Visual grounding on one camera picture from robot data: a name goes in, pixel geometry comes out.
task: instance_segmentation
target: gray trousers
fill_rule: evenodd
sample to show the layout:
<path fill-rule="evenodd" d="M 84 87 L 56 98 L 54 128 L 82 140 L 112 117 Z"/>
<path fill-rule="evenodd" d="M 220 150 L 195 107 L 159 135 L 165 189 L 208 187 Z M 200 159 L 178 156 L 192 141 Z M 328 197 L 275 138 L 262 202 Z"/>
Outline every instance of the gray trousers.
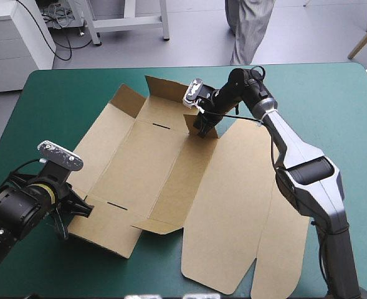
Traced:
<path fill-rule="evenodd" d="M 264 39 L 275 0 L 225 0 L 234 42 L 231 65 L 249 65 Z"/>

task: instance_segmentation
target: flattened cardboard box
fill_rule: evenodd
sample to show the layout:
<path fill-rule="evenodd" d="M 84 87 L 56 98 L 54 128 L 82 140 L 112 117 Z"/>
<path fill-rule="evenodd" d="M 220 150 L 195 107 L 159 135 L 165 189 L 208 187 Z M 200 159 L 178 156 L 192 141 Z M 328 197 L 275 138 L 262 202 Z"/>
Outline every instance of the flattened cardboard box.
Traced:
<path fill-rule="evenodd" d="M 187 86 L 146 81 L 148 98 L 122 85 L 75 149 L 84 167 L 69 183 L 94 208 L 69 232 L 129 258 L 142 229 L 184 227 L 184 276 L 231 294 L 257 259 L 251 297 L 287 298 L 308 218 L 275 186 L 269 134 L 237 120 L 201 139 L 198 111 L 182 104 Z"/>

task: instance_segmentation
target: gray robot arm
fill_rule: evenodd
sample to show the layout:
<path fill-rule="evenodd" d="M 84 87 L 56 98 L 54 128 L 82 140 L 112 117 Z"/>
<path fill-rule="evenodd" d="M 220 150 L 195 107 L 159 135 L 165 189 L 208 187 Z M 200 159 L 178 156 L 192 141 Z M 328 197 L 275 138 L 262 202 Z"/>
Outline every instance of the gray robot arm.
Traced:
<path fill-rule="evenodd" d="M 183 103 L 198 107 L 195 127 L 199 136 L 218 124 L 243 101 L 256 121 L 268 130 L 279 156 L 273 161 L 280 192 L 303 216 L 312 217 L 320 244 L 319 261 L 328 296 L 336 299 L 367 298 L 359 287 L 349 225 L 343 205 L 340 170 L 324 152 L 304 142 L 277 111 L 277 102 L 263 84 L 262 73 L 234 69 L 219 90 L 193 80 Z"/>

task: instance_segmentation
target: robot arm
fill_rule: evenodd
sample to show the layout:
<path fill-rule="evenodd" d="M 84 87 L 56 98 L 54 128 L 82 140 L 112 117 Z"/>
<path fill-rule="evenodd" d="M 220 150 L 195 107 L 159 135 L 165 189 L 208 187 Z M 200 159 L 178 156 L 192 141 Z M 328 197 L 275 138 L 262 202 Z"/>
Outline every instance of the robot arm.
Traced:
<path fill-rule="evenodd" d="M 337 299 L 360 298 L 361 292 L 353 258 L 348 222 L 343 205 L 340 170 L 322 150 L 305 143 L 277 111 L 277 102 L 263 84 L 262 73 L 234 69 L 219 90 L 196 79 L 183 103 L 198 107 L 194 126 L 199 136 L 218 124 L 224 115 L 243 101 L 263 124 L 279 151 L 273 167 L 280 192 L 303 216 L 312 217 L 320 244 L 320 268 L 329 294 Z"/>
<path fill-rule="evenodd" d="M 71 171 L 83 167 L 76 155 L 50 141 L 38 150 L 46 158 L 37 175 L 12 171 L 7 181 L 17 188 L 0 188 L 0 263 L 18 240 L 22 240 L 48 214 L 63 239 L 68 238 L 59 211 L 88 217 L 92 206 L 87 205 L 66 182 Z"/>

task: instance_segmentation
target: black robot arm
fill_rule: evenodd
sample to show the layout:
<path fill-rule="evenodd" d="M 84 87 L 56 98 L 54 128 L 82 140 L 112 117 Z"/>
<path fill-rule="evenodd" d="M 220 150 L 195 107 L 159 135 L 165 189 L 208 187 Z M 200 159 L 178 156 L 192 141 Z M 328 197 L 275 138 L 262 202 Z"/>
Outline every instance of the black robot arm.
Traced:
<path fill-rule="evenodd" d="M 55 220 L 61 238 L 68 239 L 67 228 L 60 212 L 88 217 L 92 206 L 86 204 L 67 183 L 71 171 L 83 167 L 82 160 L 70 151 L 50 141 L 38 150 L 45 159 L 38 175 L 12 171 L 0 188 L 0 263 L 12 249 L 48 214 Z"/>

